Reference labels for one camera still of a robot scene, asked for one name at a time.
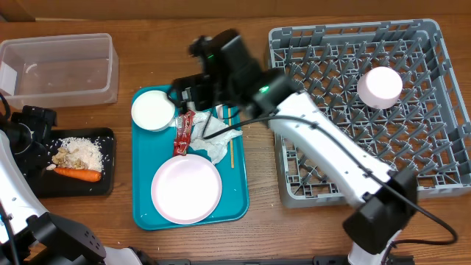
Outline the white bowl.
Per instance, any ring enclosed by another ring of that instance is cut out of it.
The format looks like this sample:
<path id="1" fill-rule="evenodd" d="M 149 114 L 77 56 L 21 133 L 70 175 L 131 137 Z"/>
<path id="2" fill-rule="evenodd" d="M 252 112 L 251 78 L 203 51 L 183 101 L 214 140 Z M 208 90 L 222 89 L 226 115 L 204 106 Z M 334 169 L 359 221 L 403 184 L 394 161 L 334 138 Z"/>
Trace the white bowl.
<path id="1" fill-rule="evenodd" d="M 133 122 L 143 130 L 161 131 L 173 121 L 175 106 L 163 91 L 147 91 L 132 103 Z"/>

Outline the pink bowl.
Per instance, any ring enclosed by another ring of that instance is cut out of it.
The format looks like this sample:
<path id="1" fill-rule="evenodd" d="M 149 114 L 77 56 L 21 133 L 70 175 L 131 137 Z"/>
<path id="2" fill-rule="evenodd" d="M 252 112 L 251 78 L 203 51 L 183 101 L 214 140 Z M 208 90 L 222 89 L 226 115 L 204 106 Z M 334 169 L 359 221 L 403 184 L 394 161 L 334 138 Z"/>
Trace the pink bowl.
<path id="1" fill-rule="evenodd" d="M 357 84 L 360 100 L 375 109 L 387 109 L 397 103 L 403 81 L 393 69 L 378 66 L 363 75 Z"/>

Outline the orange carrot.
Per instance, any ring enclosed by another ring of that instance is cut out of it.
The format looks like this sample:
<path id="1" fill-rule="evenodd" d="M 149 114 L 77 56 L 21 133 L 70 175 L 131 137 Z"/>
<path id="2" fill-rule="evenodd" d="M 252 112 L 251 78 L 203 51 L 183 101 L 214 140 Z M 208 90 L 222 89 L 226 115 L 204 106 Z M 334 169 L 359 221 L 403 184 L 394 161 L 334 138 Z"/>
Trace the orange carrot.
<path id="1" fill-rule="evenodd" d="M 102 178 L 102 174 L 100 172 L 88 169 L 54 168 L 53 171 L 57 174 L 61 174 L 62 176 L 91 183 L 98 182 Z"/>

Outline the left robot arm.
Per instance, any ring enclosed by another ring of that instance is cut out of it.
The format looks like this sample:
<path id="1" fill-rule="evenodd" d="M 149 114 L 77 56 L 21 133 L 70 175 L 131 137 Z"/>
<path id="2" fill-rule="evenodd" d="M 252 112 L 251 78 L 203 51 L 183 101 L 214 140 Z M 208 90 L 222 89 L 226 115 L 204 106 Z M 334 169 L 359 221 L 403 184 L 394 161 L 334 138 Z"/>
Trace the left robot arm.
<path id="1" fill-rule="evenodd" d="M 25 174 L 46 163 L 43 141 L 56 124 L 50 109 L 1 112 L 1 263 L 152 264 L 141 251 L 106 247 L 86 226 L 50 213 Z"/>

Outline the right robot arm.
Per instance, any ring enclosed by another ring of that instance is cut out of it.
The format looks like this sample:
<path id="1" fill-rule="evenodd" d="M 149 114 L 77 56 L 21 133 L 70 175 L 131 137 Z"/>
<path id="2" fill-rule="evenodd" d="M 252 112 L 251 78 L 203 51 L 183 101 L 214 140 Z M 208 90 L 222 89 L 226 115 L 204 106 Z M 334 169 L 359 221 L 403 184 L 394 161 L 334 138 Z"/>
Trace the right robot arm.
<path id="1" fill-rule="evenodd" d="M 201 36 L 189 46 L 189 53 L 202 71 L 173 81 L 176 106 L 181 111 L 189 103 L 197 110 L 236 106 L 249 121 L 263 122 L 290 140 L 354 208 L 343 224 L 353 240 L 348 263 L 384 264 L 415 212 L 414 173 L 397 172 L 364 151 L 282 70 L 262 69 L 236 30 Z"/>

